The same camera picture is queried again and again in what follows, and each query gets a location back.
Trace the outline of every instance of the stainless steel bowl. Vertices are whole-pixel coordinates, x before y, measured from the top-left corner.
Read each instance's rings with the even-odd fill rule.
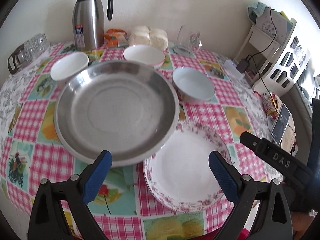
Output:
[[[75,76],[55,106],[63,146],[92,163],[102,150],[113,167],[143,161],[169,139],[179,119],[172,85],[153,68],[130,61],[94,65]]]

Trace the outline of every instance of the wall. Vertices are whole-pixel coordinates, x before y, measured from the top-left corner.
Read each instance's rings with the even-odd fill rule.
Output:
[[[130,30],[134,25],[158,27],[175,40],[187,24],[201,32],[203,47],[233,57],[251,23],[247,5],[257,0],[114,0],[111,27]],[[300,0],[258,0],[297,20],[313,55],[320,46],[320,30]],[[9,75],[7,58],[14,49],[37,33],[50,42],[73,39],[72,12],[76,0],[19,0],[0,29],[0,86]],[[107,0],[102,0],[107,8]]]

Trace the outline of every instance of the table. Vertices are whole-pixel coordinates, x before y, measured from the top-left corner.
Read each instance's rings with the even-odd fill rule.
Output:
[[[89,64],[121,60],[123,50],[102,46],[87,53]],[[0,91],[1,188],[12,204],[27,214],[31,213],[41,178],[51,182],[67,180],[86,166],[64,149],[53,124],[60,90],[50,78],[50,69],[73,51],[73,42],[51,46],[47,58],[10,76]],[[200,105],[180,102],[180,119],[199,121],[215,129],[241,174],[250,174],[255,180],[281,179],[276,170],[239,143],[239,136],[245,130],[260,138],[271,138],[260,99],[244,79],[236,80],[223,71],[225,60],[205,49],[183,57],[175,54],[170,44],[159,72],[170,81],[173,70],[181,66],[208,75],[215,86],[215,96]],[[62,201],[62,205],[72,232],[79,236],[68,204]],[[138,163],[111,169],[88,207],[109,239],[156,240],[187,239],[210,233],[222,226],[233,204],[222,197],[203,212],[175,213],[153,197],[144,180],[142,163]]]

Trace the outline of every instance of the white bowl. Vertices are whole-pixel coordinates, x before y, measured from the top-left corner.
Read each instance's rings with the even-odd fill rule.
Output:
[[[159,49],[141,44],[127,47],[123,52],[123,57],[126,60],[136,61],[158,69],[164,62],[165,54]]]
[[[215,90],[210,79],[193,68],[177,68],[172,74],[172,80],[185,102],[198,104],[214,96]]]
[[[59,59],[51,68],[50,76],[63,88],[71,78],[88,67],[89,58],[84,52],[74,52]]]

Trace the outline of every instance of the thermos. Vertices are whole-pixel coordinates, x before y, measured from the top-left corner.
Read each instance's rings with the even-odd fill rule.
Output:
[[[108,0],[107,17],[112,19],[113,0]],[[73,9],[76,49],[88,51],[103,45],[104,13],[101,0],[77,0]]]

